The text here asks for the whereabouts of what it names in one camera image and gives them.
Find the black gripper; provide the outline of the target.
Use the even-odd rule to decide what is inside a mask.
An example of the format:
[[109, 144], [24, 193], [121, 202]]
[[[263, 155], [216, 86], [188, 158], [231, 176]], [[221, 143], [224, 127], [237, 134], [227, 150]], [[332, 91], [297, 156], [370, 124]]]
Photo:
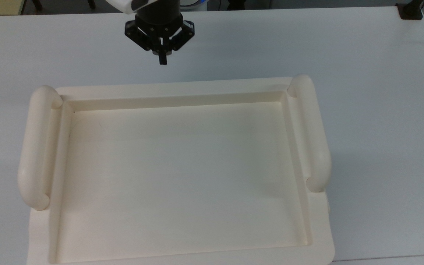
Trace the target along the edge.
[[[195, 35], [195, 24], [183, 20], [179, 0], [158, 0], [140, 8], [135, 20], [125, 23], [124, 34], [145, 51], [167, 65], [167, 56], [179, 51]], [[154, 40], [163, 38], [163, 55], [154, 47]]]

